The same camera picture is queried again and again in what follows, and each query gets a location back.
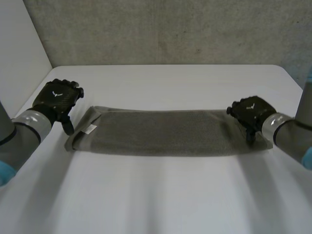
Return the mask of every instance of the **white logo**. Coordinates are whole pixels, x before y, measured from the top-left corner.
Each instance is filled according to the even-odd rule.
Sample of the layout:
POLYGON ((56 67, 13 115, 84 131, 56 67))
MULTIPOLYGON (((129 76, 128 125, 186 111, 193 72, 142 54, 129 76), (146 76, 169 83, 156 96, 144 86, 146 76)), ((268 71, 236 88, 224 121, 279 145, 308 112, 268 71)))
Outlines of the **white logo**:
POLYGON ((52 94, 55 96, 55 97, 57 97, 57 96, 62 96, 63 94, 56 94, 56 93, 54 93, 54 91, 52 91, 52 94))
POLYGON ((250 109, 253 109, 253 108, 254 108, 254 104, 252 106, 246 107, 246 110, 250 110, 250 109))

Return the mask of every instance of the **concrete wall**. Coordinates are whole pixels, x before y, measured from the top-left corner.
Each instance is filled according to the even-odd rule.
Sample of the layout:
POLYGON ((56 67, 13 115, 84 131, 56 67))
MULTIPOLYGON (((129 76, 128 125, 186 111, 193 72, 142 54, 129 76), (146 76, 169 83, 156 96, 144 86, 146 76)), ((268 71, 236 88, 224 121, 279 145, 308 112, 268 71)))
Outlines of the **concrete wall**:
POLYGON ((0 100, 10 117, 52 67, 22 0, 0 1, 0 100))
POLYGON ((311 0, 24 0, 54 67, 275 64, 301 86, 311 0))

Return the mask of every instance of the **blue joint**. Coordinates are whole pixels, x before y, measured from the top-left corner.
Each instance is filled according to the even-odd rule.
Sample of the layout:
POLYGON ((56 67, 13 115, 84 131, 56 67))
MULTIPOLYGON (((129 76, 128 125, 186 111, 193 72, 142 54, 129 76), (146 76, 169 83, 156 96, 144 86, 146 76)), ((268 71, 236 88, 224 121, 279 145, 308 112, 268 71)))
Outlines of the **blue joint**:
POLYGON ((15 175, 13 167, 0 161, 0 186, 7 184, 15 175))
POLYGON ((312 69, 310 70, 310 73, 308 75, 307 82, 312 82, 312 69))
POLYGON ((301 159, 301 164, 308 170, 312 170, 312 147, 310 147, 303 158, 301 159))

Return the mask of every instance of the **black robotic glove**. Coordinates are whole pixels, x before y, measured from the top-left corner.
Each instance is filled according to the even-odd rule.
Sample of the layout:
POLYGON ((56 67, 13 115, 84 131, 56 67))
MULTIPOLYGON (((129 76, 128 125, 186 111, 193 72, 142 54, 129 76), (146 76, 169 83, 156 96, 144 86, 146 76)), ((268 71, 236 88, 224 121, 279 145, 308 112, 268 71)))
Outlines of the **black robotic glove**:
POLYGON ((265 100, 253 96, 233 102, 226 113, 236 118, 246 128, 246 140, 253 143, 255 133, 261 132, 264 121, 275 114, 276 110, 265 100))
POLYGON ((55 79, 46 83, 36 97, 31 110, 43 113, 51 122, 61 122, 67 135, 74 133, 74 127, 68 116, 72 107, 79 98, 83 98, 82 88, 78 88, 77 82, 55 79))

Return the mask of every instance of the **white wall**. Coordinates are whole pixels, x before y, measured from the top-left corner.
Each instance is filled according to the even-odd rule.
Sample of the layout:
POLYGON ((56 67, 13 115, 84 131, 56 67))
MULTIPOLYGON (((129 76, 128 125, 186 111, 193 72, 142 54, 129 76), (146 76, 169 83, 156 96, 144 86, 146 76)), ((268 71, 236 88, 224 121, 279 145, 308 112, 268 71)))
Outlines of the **white wall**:
POLYGON ((22 0, 0 1, 0 100, 10 117, 52 67, 22 0))

